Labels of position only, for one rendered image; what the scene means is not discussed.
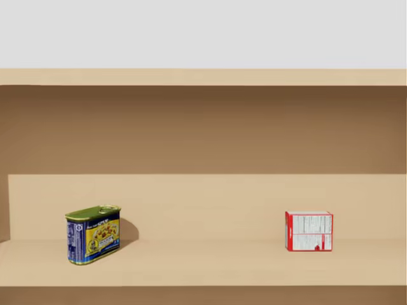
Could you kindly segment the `pale wooden shelf unit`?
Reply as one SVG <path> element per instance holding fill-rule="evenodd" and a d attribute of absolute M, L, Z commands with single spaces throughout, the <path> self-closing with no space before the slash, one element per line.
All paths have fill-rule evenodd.
<path fill-rule="evenodd" d="M 0 305 L 407 305 L 406 113 L 404 69 L 0 68 Z M 97 205 L 120 248 L 75 265 Z"/>

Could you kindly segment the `red and white carton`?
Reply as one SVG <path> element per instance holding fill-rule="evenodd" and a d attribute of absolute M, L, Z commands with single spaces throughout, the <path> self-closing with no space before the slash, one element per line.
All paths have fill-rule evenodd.
<path fill-rule="evenodd" d="M 327 211 L 286 211 L 285 248 L 290 252 L 331 252 L 333 214 Z"/>

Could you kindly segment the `green and blue rectangular can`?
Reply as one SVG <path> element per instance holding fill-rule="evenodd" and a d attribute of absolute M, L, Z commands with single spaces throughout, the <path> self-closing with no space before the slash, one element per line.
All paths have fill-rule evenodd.
<path fill-rule="evenodd" d="M 117 251 L 120 210 L 116 205 L 97 205 L 65 214 L 68 261 L 86 265 Z"/>

